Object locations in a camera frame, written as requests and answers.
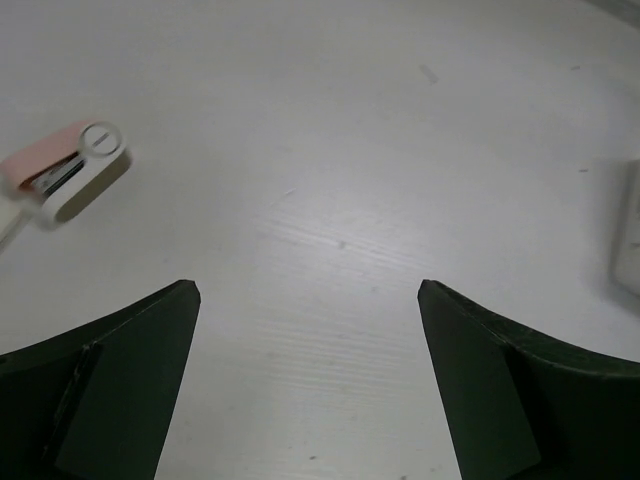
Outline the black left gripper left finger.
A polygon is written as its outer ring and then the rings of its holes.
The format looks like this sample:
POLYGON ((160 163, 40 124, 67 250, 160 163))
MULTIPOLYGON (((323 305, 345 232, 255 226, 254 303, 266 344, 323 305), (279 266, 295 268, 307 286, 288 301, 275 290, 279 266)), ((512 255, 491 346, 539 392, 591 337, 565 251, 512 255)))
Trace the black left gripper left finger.
POLYGON ((200 304, 179 280, 2 355, 2 478, 154 478, 200 304))

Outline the white staples box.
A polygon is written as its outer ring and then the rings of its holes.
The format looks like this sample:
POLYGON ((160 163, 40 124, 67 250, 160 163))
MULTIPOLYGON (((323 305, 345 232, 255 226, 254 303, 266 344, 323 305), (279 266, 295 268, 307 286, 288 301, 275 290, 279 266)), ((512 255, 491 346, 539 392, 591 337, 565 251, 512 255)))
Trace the white staples box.
POLYGON ((30 216, 17 203, 6 197, 1 198, 0 204, 0 252, 3 253, 8 245, 16 238, 20 231, 30 221, 30 216))

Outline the pink mini stapler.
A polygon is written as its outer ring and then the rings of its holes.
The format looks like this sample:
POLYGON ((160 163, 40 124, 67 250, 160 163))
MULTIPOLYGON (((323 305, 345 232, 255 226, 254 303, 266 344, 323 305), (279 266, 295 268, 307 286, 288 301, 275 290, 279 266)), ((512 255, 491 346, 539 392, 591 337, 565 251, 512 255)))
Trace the pink mini stapler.
POLYGON ((55 229, 78 216, 132 164, 112 123, 82 120, 1 161, 1 198, 55 229))

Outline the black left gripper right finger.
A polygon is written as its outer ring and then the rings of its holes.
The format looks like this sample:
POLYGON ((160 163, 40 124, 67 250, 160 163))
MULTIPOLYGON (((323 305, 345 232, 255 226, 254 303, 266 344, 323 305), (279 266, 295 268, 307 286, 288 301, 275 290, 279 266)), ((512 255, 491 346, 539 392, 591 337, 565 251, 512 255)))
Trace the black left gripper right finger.
POLYGON ((639 365, 422 282, 423 330, 464 479, 636 479, 639 365))

